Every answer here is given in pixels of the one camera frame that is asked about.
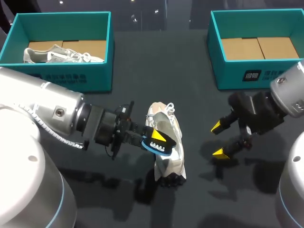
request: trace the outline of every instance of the shoe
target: shoe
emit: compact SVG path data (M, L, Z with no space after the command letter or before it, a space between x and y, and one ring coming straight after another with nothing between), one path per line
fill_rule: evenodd
M65 49L58 45L54 45L47 51L36 51L26 48L23 55L24 63L88 63L88 62L104 62L103 59L90 56L85 52L80 54L71 49Z
M174 104L153 103L148 111L146 126L170 136L176 146L170 156L155 155L154 178L162 186L182 185L186 181L181 129L174 115Z

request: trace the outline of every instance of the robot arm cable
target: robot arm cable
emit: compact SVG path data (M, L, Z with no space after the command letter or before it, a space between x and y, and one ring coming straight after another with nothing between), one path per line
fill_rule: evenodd
M54 132L49 126L47 126L41 119L40 117L33 111L31 110L30 108L24 106L24 105L21 105L21 104L14 104L15 106L23 109L24 111L26 111L28 114L30 114L32 116L32 118L47 132L49 133L50 135L52 135L54 138L56 138L57 140L59 140L60 142L68 145L68 146L71 146L71 147L74 147L74 148L77 148L77 149L83 149L84 145L82 143L78 143L78 142L72 142L72 141L69 141L63 137L61 137L59 134L57 134L56 132Z

